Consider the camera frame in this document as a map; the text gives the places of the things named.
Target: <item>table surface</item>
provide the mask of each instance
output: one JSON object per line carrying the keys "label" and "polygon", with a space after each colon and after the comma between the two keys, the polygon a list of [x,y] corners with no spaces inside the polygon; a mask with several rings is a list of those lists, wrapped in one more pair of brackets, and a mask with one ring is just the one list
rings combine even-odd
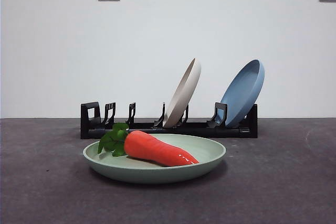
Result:
{"label": "table surface", "polygon": [[7,223],[336,223],[336,119],[259,119],[210,173],[137,185],[89,168],[79,119],[1,120]]}

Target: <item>carrot leaves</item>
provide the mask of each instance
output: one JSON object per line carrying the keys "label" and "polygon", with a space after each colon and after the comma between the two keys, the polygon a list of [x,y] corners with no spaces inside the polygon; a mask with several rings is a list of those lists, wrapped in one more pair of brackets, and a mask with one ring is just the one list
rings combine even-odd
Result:
{"label": "carrot leaves", "polygon": [[112,131],[107,132],[99,141],[98,154],[100,154],[104,148],[107,152],[112,152],[113,157],[119,157],[126,155],[124,151],[124,141],[127,137],[128,124],[115,123]]}

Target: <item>black dish rack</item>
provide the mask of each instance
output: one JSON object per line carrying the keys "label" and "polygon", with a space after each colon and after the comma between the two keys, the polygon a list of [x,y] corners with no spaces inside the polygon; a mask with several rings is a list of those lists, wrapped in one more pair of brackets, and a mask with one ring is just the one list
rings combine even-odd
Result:
{"label": "black dish rack", "polygon": [[[100,139],[106,132],[112,129],[115,116],[116,103],[108,103],[105,105],[104,119],[101,120],[100,108],[98,102],[83,103],[80,106],[80,138]],[[89,118],[89,110],[94,109],[93,118]],[[135,122],[135,102],[129,105],[129,116],[124,122],[129,125],[129,132],[140,130],[146,133],[166,133],[166,134],[183,134],[201,137],[258,137],[258,115],[257,105],[254,104],[245,118],[235,128],[226,128],[225,121],[227,115],[227,104],[215,103],[215,113],[213,117],[206,122],[188,122],[189,106],[186,107],[184,114],[178,123],[172,128],[163,127],[163,119],[165,114],[165,103],[162,106],[161,117],[153,122]],[[109,111],[112,110],[112,116],[108,118]],[[218,110],[223,110],[224,116],[220,122],[216,122]]]}

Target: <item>light green plate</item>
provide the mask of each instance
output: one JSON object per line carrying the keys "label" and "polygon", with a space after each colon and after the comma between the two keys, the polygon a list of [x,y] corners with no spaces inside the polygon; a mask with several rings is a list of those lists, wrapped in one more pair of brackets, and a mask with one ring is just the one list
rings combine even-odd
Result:
{"label": "light green plate", "polygon": [[98,173],[120,181],[142,184],[162,184],[196,178],[210,172],[222,160],[225,147],[213,140],[188,135],[152,134],[157,139],[180,147],[192,154],[198,164],[163,167],[129,156],[113,157],[111,153],[97,154],[98,142],[88,145],[83,155]]}

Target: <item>orange carrot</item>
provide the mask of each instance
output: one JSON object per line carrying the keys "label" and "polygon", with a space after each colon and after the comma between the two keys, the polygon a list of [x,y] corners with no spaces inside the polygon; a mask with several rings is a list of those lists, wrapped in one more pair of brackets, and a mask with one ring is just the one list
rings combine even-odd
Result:
{"label": "orange carrot", "polygon": [[185,150],[166,144],[142,131],[133,131],[128,134],[124,150],[131,157],[148,159],[167,166],[199,163]]}

